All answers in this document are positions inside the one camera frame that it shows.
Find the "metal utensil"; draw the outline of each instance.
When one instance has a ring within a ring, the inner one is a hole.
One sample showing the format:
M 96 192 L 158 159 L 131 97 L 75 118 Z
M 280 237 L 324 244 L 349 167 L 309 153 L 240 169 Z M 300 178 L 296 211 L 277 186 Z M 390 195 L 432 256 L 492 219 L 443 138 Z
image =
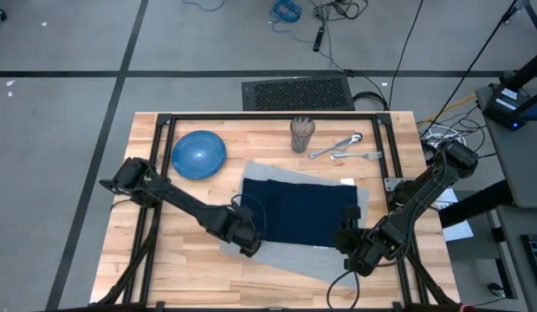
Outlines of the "metal utensil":
M 334 144 L 333 146 L 327 147 L 327 148 L 325 148 L 323 150 L 320 150 L 318 152 L 310 153 L 309 158 L 310 159 L 315 159 L 315 158 L 321 156 L 323 153 L 332 151 L 333 149 L 337 149 L 337 148 L 340 148 L 340 147 L 344 147 L 342 149 L 342 151 L 345 151 L 351 144 L 358 143 L 362 139 L 363 139 L 363 134 L 354 133 L 354 134 L 352 134 L 352 136 L 350 138 L 347 138 L 347 139 L 345 139 L 345 140 L 343 140 L 341 142 L 338 142 L 338 143 Z
M 382 158 L 382 152 L 364 153 L 364 154 L 336 152 L 336 153 L 332 153 L 332 156 L 330 156 L 330 159 L 336 160 L 338 158 L 343 158 L 343 157 L 360 157 L 363 159 L 373 160 L 373 159 Z

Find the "navy blue cloth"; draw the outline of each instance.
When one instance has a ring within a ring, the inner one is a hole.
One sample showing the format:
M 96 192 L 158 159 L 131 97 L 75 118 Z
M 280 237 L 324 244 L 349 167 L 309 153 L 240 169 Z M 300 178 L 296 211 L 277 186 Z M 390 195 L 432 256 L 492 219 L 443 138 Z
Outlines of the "navy blue cloth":
M 333 233 L 339 229 L 343 208 L 358 205 L 357 187 L 292 184 L 274 180 L 243 180 L 242 206 L 254 212 L 256 229 L 269 242 L 333 247 Z M 262 208 L 267 213 L 264 229 Z

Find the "black floor stripe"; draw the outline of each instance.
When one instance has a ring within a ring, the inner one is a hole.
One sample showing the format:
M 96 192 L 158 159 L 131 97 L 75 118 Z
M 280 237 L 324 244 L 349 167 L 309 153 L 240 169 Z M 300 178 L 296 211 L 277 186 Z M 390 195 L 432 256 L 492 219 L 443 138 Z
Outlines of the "black floor stripe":
M 141 0 L 138 14 L 136 15 L 136 19 L 133 24 L 132 33 L 126 46 L 126 52 L 124 54 L 124 58 L 122 59 L 122 64 L 120 65 L 120 73 L 122 74 L 127 72 L 128 68 L 130 67 L 130 61 L 132 60 L 133 51 L 136 47 L 136 42 L 138 41 L 141 24 L 143 23 L 144 15 L 146 14 L 147 4 L 148 0 Z M 107 138 L 109 132 L 111 131 L 111 126 L 113 125 L 114 115 L 116 113 L 116 108 L 119 105 L 120 95 L 122 94 L 125 79 L 126 77 L 124 75 L 120 75 L 114 84 L 113 93 L 107 107 L 107 112 L 105 113 L 105 119 L 101 125 L 99 138 L 95 144 L 92 161 L 89 165 L 89 169 L 87 170 L 86 180 L 84 182 L 80 199 L 78 200 L 76 213 L 74 214 L 74 219 L 72 220 L 72 225 L 70 226 L 70 231 L 68 232 L 67 242 L 65 244 L 64 251 L 62 252 L 61 261 L 59 262 L 59 268 L 57 269 L 55 280 L 53 281 L 53 286 L 51 287 L 51 292 L 49 293 L 49 299 L 45 307 L 46 310 L 55 310 L 59 308 L 62 292 L 64 291 L 64 287 L 68 279 L 68 273 L 70 272 L 70 267 L 76 252 L 76 246 L 78 245 L 78 240 L 80 239 L 81 229 L 86 218 L 87 207 L 89 206 L 89 200 L 91 198 L 92 191 L 94 190 L 97 172 L 99 171 L 103 153 L 105 152 Z
M 393 77 L 393 70 L 355 69 L 358 75 Z M 503 70 L 473 70 L 468 78 L 497 78 Z M 464 70 L 400 70 L 404 78 L 461 78 Z M 248 78 L 328 75 L 327 70 L 127 70 L 127 71 L 0 71 L 0 78 Z

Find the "blue bowl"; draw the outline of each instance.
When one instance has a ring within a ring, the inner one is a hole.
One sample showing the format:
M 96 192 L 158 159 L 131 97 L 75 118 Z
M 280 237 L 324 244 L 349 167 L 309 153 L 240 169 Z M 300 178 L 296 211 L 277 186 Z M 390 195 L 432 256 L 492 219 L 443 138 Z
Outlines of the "blue bowl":
M 178 140 L 172 150 L 172 165 L 186 179 L 207 179 L 223 166 L 226 146 L 211 131 L 194 131 Z

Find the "blue cable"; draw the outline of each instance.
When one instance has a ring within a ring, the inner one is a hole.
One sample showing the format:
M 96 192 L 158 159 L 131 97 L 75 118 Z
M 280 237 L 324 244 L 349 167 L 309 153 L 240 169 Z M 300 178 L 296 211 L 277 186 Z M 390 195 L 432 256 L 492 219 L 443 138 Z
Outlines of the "blue cable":
M 295 23 L 301 18 L 301 6 L 293 0 L 276 0 L 269 14 L 275 19 L 273 22 Z
M 192 2 L 192 1 L 182 0 L 182 2 L 184 2 L 184 3 L 186 3 L 186 4 L 194 4 L 194 5 L 198 6 L 199 9 L 204 10 L 205 12 L 214 12 L 214 11 L 216 11 L 216 10 L 222 8 L 222 7 L 224 6 L 224 3 L 226 2 L 226 0 L 223 0 L 223 1 L 220 3 L 220 5 L 217 6 L 215 9 L 206 9 L 206 8 L 204 8 L 201 4 L 199 4 L 199 3 L 194 3 L 194 2 Z

